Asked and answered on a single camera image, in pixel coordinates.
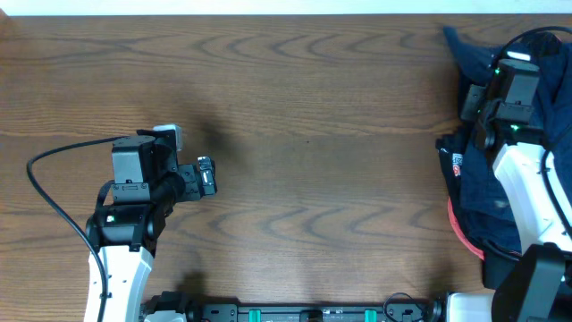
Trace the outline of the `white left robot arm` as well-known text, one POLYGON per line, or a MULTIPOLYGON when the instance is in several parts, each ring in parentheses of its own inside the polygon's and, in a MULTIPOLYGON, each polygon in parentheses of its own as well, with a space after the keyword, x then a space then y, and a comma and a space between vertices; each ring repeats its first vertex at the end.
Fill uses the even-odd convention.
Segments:
POLYGON ((87 321, 139 321, 158 238, 176 204, 217 193, 215 163, 181 165, 176 126, 114 140, 114 179, 99 192, 86 224, 90 254, 87 321))

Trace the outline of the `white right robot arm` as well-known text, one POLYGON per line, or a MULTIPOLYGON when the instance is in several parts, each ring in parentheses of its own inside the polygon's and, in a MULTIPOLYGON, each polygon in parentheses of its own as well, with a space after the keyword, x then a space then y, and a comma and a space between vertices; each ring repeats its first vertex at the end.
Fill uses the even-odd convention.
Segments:
POLYGON ((503 58, 491 82, 467 94, 464 116, 507 195, 522 255, 494 293, 450 294, 447 321, 571 319, 571 205, 551 145, 529 124, 539 79, 537 65, 503 58))

